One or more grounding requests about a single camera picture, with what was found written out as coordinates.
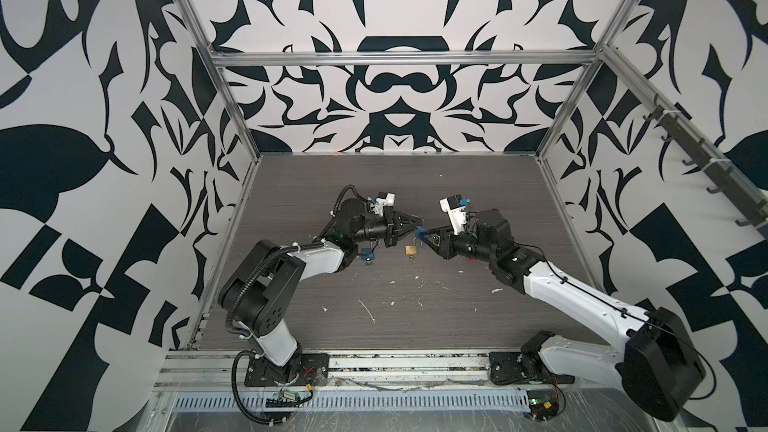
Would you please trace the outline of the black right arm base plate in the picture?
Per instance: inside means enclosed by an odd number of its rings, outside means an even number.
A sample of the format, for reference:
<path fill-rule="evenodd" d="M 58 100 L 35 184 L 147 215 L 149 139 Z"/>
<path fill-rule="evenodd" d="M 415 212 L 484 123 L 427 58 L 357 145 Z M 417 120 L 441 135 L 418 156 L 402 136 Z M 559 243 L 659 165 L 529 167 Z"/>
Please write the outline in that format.
<path fill-rule="evenodd" d="M 559 375 L 550 372 L 534 354 L 520 351 L 490 352 L 489 378 L 497 386 L 510 385 L 572 385 L 576 379 L 572 375 Z"/>

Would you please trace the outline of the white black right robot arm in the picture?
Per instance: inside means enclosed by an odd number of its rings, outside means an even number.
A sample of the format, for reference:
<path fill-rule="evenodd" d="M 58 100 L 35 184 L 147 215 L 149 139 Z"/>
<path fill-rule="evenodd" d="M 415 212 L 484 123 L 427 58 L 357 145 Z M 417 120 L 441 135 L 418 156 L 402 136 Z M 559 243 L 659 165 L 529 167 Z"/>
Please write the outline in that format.
<path fill-rule="evenodd" d="M 705 362 L 682 319 L 613 298 L 559 269 L 537 246 L 515 240 L 496 209 L 448 213 L 449 225 L 419 229 L 418 238 L 444 259 L 488 265 L 503 285 L 544 302 L 602 339 L 592 344 L 542 331 L 523 349 L 547 372 L 624 392 L 660 421 L 674 421 L 706 377 Z"/>

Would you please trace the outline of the blue padlock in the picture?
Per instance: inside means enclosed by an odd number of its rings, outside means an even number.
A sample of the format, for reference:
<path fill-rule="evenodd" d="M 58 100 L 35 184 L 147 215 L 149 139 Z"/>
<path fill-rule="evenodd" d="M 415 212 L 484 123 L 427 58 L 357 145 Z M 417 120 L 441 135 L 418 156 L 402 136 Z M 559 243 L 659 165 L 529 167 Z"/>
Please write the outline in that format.
<path fill-rule="evenodd" d="M 375 261 L 375 250 L 373 248 L 363 248 L 360 252 L 360 258 L 366 266 L 370 266 Z"/>
<path fill-rule="evenodd" d="M 415 233 L 414 233 L 414 237 L 417 240 L 423 241 L 424 238 L 426 237 L 426 235 L 427 235 L 427 230 L 424 227 L 419 226 L 419 227 L 416 228 Z"/>

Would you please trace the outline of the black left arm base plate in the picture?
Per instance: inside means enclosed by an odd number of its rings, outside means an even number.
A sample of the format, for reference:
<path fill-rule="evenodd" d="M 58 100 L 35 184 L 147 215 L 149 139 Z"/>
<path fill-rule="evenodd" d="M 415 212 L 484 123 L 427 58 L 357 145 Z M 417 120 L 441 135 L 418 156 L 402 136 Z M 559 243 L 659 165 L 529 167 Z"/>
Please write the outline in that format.
<path fill-rule="evenodd" d="M 246 387 L 305 386 L 324 383 L 330 356 L 325 353 L 294 355 L 285 365 L 277 366 L 265 357 L 250 358 L 244 384 Z"/>

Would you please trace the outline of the brass padlock with key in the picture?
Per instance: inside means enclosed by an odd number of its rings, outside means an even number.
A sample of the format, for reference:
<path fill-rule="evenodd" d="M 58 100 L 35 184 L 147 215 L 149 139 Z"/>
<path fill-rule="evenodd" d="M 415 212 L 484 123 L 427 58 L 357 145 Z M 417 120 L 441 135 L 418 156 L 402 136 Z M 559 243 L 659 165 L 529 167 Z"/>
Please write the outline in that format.
<path fill-rule="evenodd" d="M 407 256 L 407 258 L 411 262 L 414 262 L 416 260 L 417 255 L 418 255 L 419 247 L 415 243 L 407 244 L 407 245 L 404 246 L 404 252 L 405 252 L 405 255 Z"/>

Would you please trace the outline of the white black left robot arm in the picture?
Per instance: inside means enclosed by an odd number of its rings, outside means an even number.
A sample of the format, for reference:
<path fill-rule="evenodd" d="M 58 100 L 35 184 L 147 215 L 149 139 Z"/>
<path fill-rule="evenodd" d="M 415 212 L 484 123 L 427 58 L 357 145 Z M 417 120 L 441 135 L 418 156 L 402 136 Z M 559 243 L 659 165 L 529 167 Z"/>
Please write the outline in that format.
<path fill-rule="evenodd" d="M 334 206 L 329 223 L 308 243 L 257 242 L 220 290 L 227 332 L 269 363 L 287 365 L 300 355 L 284 321 L 300 282 L 346 269 L 360 243 L 393 247 L 422 224 L 421 218 L 396 210 L 392 194 L 353 197 Z"/>

